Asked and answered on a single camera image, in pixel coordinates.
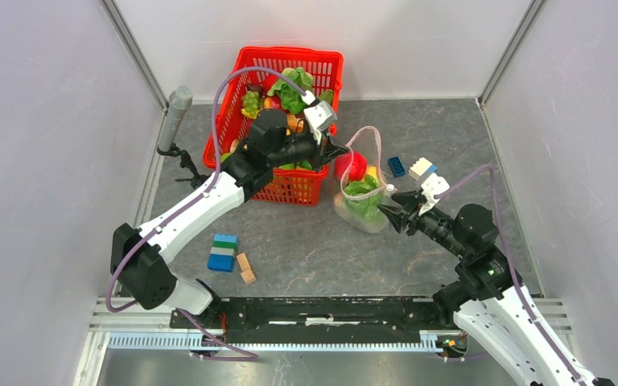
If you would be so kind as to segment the red tomato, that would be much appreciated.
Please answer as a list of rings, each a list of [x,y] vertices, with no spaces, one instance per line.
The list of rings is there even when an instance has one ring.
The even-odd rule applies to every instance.
[[[368,164],[365,157],[358,152],[343,154],[336,158],[334,164],[334,177],[341,179],[345,171],[348,172],[346,181],[348,183],[361,181],[367,172]]]

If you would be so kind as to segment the green romaine lettuce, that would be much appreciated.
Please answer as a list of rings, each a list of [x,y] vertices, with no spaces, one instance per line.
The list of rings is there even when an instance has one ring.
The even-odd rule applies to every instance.
[[[373,220],[380,214],[378,206],[382,199],[381,184],[369,176],[361,181],[350,182],[344,188],[344,206],[354,216],[364,220]]]

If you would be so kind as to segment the clear zip top bag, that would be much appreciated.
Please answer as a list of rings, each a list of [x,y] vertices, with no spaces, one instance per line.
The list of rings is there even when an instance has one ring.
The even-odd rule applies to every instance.
[[[379,206],[396,191],[381,167],[382,144],[377,128],[365,126],[348,141],[348,152],[333,167],[333,207],[336,214],[367,233],[386,230],[389,220]]]

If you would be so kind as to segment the yellow lemon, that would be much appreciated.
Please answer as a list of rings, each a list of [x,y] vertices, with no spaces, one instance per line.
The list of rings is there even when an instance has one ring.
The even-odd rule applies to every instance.
[[[369,176],[371,179],[376,182],[379,181],[377,168],[375,166],[367,166],[365,177]]]

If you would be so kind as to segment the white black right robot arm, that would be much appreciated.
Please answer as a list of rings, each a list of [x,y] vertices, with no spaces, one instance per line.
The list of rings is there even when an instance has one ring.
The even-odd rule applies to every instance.
[[[432,315],[443,328],[468,333],[519,385],[610,385],[586,369],[557,336],[521,277],[496,246],[492,212],[466,204],[450,217],[432,208],[420,212],[421,191],[393,196],[379,210],[396,232],[429,237],[459,259],[458,280],[433,296]]]

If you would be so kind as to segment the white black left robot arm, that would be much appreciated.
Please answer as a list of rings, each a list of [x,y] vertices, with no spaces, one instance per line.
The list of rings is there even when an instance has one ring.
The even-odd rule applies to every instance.
[[[269,185],[274,168],[308,161],[317,170],[348,152],[334,143],[330,127],[337,120],[330,105],[304,110],[304,131],[288,136],[286,115],[264,109],[249,132],[208,179],[185,199],[139,228],[128,224],[113,233],[110,272],[145,310],[161,305],[186,310],[201,327],[214,326],[220,305],[198,281],[179,279],[169,262],[195,236],[226,212],[249,201]]]

